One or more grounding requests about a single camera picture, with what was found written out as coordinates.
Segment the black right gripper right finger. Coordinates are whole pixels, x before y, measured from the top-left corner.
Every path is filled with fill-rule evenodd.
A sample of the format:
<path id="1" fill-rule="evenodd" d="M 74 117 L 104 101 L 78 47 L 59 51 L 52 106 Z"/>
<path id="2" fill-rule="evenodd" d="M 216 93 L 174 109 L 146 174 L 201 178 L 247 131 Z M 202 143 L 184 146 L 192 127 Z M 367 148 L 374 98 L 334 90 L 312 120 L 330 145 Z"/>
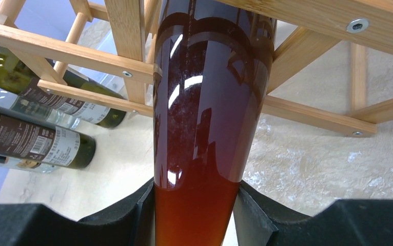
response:
<path id="1" fill-rule="evenodd" d="M 308 216 L 242 181 L 233 216 L 239 245 L 393 245 L 393 199 L 339 199 Z"/>

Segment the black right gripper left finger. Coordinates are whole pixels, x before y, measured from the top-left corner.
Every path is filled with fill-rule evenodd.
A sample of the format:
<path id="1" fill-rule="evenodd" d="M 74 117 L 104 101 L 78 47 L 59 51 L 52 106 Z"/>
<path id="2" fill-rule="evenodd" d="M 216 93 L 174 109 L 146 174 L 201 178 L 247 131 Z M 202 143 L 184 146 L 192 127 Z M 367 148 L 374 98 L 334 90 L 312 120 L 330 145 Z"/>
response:
<path id="1" fill-rule="evenodd" d="M 122 200 L 78 221 L 44 204 L 0 204 L 0 245 L 135 245 L 153 179 Z"/>

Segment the wooden wine rack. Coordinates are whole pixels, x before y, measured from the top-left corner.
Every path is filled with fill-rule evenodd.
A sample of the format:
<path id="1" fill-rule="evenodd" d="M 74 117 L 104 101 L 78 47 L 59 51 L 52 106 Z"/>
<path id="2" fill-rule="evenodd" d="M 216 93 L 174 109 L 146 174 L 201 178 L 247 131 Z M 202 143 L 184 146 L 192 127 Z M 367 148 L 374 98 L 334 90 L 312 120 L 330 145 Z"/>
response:
<path id="1" fill-rule="evenodd" d="M 107 5 L 72 1 L 71 4 L 77 12 L 110 22 L 118 34 L 124 55 L 112 56 L 114 62 L 107 61 L 104 70 L 111 68 L 108 73 L 120 77 L 129 72 L 130 79 L 140 85 L 152 83 L 154 65 L 132 59 L 131 55 L 142 51 L 142 31 L 158 11 L 155 1 L 112 1 Z M 223 1 L 223 4 L 259 14 L 264 19 L 297 25 L 275 51 L 276 71 L 270 76 L 268 92 L 343 40 L 393 55 L 393 1 Z M 94 65 L 95 70 L 100 70 L 100 65 L 95 63 L 100 63 L 101 53 L 18 29 L 13 20 L 22 7 L 21 2 L 11 1 L 8 15 L 0 13 L 0 46 L 11 48 L 27 59 L 40 74 L 41 89 L 114 109 L 135 110 L 148 117 L 153 115 L 152 107 L 146 104 L 69 88 L 46 64 L 46 59 L 85 68 Z M 370 136 L 376 133 L 377 124 L 393 120 L 393 98 L 344 116 L 267 95 L 263 112 L 343 134 L 359 131 L 363 136 Z"/>

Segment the brown bottle gold neck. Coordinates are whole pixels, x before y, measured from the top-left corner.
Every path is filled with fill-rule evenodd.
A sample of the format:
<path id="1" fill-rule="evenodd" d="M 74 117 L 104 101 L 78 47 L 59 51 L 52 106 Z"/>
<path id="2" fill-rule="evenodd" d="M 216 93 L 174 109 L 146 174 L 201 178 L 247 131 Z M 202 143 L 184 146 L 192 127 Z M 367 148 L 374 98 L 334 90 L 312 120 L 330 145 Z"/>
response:
<path id="1" fill-rule="evenodd" d="M 277 21 L 162 1 L 155 42 L 156 245 L 223 243 L 266 96 Z"/>

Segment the clear squat glass bottle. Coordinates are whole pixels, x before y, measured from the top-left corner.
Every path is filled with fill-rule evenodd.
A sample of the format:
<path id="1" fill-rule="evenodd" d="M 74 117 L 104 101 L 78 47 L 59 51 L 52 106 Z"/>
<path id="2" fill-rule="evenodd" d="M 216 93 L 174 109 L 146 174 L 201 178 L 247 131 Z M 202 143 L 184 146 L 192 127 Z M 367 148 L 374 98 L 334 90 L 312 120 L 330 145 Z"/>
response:
<path id="1" fill-rule="evenodd" d="M 48 127 L 56 125 L 74 130 L 80 123 L 80 120 L 73 116 L 41 106 L 3 89 L 0 89 L 0 112 Z"/>

